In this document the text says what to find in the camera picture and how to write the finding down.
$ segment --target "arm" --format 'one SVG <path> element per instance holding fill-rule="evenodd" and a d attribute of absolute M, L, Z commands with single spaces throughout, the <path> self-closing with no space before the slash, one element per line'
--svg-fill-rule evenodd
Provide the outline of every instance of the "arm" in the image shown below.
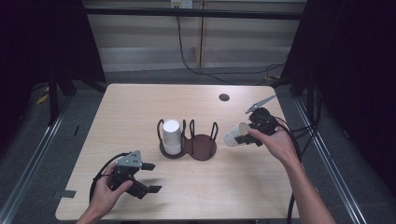
<path fill-rule="evenodd" d="M 278 127 L 277 132 L 271 136 L 255 129 L 249 130 L 248 133 L 261 140 L 270 153 L 282 162 L 289 177 L 302 223 L 335 223 L 300 164 L 294 145 L 285 130 Z"/>
<path fill-rule="evenodd" d="M 133 182 L 129 180 L 122 183 L 120 187 L 114 191 L 109 188 L 112 182 L 111 172 L 114 166 L 115 163 L 108 165 L 103 176 L 96 182 L 91 203 L 78 220 L 78 224 L 96 223 L 99 221 L 114 207 L 121 194 L 132 186 Z"/>

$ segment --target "paper cup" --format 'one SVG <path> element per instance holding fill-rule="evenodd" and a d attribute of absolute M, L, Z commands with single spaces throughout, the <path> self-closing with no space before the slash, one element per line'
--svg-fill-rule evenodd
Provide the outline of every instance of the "paper cup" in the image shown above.
<path fill-rule="evenodd" d="M 163 148 L 170 155 L 181 151 L 180 123 L 176 119 L 168 119 L 163 123 Z"/>
<path fill-rule="evenodd" d="M 245 122 L 240 122 L 238 123 L 235 127 L 233 127 L 230 131 L 224 134 L 224 143 L 228 147 L 236 147 L 239 145 L 244 145 L 244 144 L 238 144 L 235 141 L 235 137 L 240 136 L 240 135 L 245 135 L 248 134 L 248 130 L 250 127 L 245 123 Z"/>

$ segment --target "table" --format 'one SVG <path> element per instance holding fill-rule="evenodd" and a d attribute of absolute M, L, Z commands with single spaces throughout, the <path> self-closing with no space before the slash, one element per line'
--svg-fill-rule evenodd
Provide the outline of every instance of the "table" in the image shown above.
<path fill-rule="evenodd" d="M 229 101 L 221 101 L 221 94 Z M 157 194 L 142 200 L 121 195 L 103 219 L 204 220 L 286 218 L 291 195 L 287 174 L 265 148 L 256 145 L 227 147 L 222 137 L 240 121 L 245 111 L 275 94 L 270 87 L 216 85 L 111 84 L 99 106 L 67 190 L 56 211 L 60 220 L 76 220 L 88 206 L 92 179 L 102 166 L 121 152 L 139 149 L 153 171 L 139 171 L 135 178 L 145 185 L 161 185 Z M 284 118 L 277 98 L 265 105 Z M 189 154 L 172 160 L 160 151 L 160 119 L 194 119 L 195 134 L 210 135 L 219 125 L 217 151 L 208 161 Z M 293 217 L 298 217 L 297 208 Z"/>

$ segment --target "black wire cup holder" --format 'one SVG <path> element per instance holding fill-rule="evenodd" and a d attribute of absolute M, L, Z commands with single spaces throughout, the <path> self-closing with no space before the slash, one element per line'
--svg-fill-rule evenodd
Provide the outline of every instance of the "black wire cup holder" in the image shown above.
<path fill-rule="evenodd" d="M 186 153 L 190 154 L 194 159 L 198 161 L 207 161 L 211 159 L 217 150 L 216 137 L 218 136 L 219 126 L 216 122 L 213 122 L 212 132 L 210 136 L 206 134 L 195 135 L 195 124 L 194 120 L 190 121 L 190 134 L 191 139 L 186 137 L 186 120 L 183 119 L 183 130 L 181 132 L 181 151 L 176 155 L 171 155 L 165 151 L 163 148 L 163 139 L 160 134 L 160 126 L 163 124 L 163 119 L 157 124 L 157 134 L 160 139 L 160 150 L 161 153 L 169 159 L 178 159 L 184 156 Z"/>

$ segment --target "wall outlet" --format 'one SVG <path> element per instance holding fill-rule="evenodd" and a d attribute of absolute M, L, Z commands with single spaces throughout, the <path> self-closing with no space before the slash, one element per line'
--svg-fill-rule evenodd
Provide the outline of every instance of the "wall outlet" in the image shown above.
<path fill-rule="evenodd" d="M 192 8 L 192 0 L 181 0 L 181 8 Z"/>
<path fill-rule="evenodd" d="M 171 8 L 181 8 L 181 0 L 171 0 Z"/>

